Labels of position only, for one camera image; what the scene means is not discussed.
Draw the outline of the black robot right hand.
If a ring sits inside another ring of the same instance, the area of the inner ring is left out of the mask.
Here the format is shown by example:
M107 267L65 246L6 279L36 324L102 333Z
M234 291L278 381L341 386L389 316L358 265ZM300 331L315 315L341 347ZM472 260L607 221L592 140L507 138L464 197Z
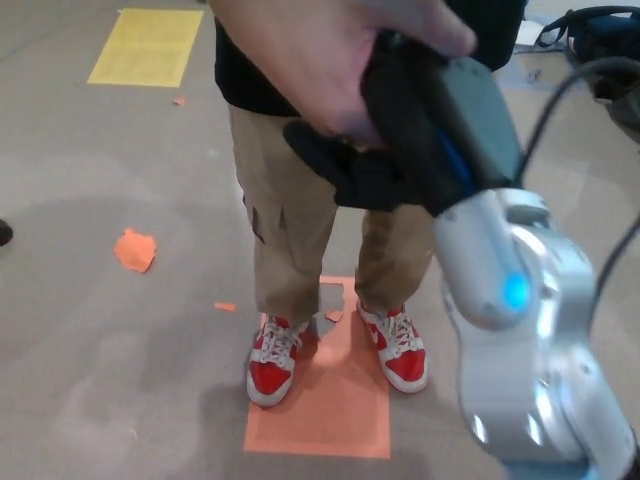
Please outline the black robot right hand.
M522 150L486 64L448 60L395 32L381 33L361 82L383 148L360 150L295 120L283 136L335 188L336 204L436 217L482 191L518 188Z

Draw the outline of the person's right hand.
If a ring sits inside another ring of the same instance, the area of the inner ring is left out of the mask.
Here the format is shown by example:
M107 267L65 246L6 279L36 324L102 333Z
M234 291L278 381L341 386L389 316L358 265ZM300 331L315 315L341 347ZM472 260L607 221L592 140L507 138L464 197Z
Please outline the person's right hand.
M472 30L442 1L216 0L233 43L314 128L378 146L360 93L377 33L403 33L449 57L474 49Z

